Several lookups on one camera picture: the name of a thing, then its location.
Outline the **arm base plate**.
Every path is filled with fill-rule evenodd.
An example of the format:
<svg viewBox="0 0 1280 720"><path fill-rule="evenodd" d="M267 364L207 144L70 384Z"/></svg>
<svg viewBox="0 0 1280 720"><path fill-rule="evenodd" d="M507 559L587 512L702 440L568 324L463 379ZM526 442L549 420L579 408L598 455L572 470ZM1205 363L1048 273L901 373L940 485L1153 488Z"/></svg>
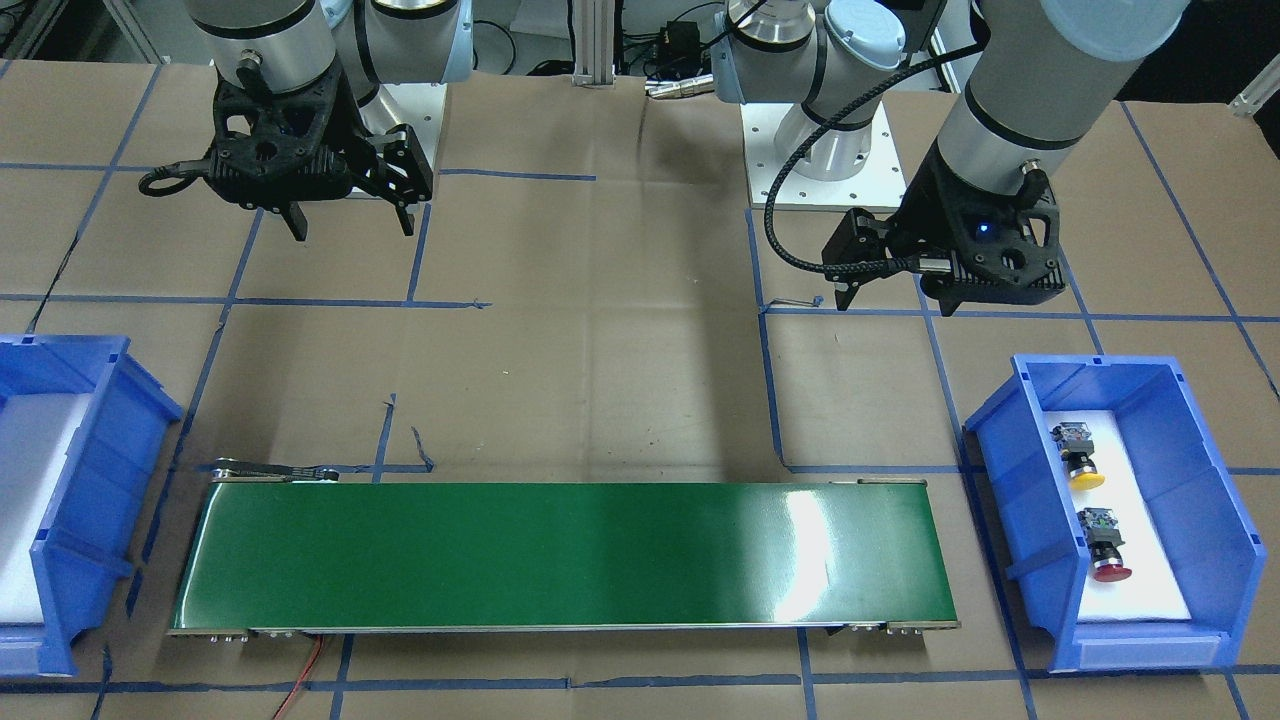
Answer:
<svg viewBox="0 0 1280 720"><path fill-rule="evenodd" d="M751 208L762 209L782 165L817 124L797 104L746 104L741 115ZM892 213L905 190L888 117L877 104L870 124L824 133L791 170L774 205L783 210L863 208Z"/></svg>
<svg viewBox="0 0 1280 720"><path fill-rule="evenodd" d="M435 170L439 167L438 151L447 94L447 85L381 85L360 113L374 135L384 135L393 126L411 124L425 158Z"/></svg>

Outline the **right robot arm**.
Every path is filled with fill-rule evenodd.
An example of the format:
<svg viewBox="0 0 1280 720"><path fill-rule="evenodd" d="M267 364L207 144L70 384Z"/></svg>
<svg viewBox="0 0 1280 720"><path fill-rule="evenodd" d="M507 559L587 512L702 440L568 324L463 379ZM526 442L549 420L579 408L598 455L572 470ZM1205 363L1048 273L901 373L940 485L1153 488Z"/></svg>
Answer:
<svg viewBox="0 0 1280 720"><path fill-rule="evenodd" d="M361 191L404 234L433 168L396 86L457 83L472 69L468 1L188 1L218 86L206 154L169 168L221 200L279 215L303 241L303 202Z"/></svg>

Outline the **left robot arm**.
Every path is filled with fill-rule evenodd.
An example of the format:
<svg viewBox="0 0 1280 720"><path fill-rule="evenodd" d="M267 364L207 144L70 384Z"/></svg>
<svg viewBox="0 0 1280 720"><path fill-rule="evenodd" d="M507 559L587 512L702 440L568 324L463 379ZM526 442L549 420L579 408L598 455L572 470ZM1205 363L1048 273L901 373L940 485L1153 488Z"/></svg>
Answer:
<svg viewBox="0 0 1280 720"><path fill-rule="evenodd" d="M945 315L964 304L1043 304L1068 284L1050 184L1073 147L1143 60L1165 44L1184 1L979 1L974 44L911 63L909 15L932 27L934 1L727 1L710 49L726 102L787 102L781 167L764 195L765 238L791 266L823 275L835 304L899 273L919 275ZM960 97L881 220L849 209L812 263L774 229L787 177L817 173L829 137L863 141L882 94L975 56Z"/></svg>

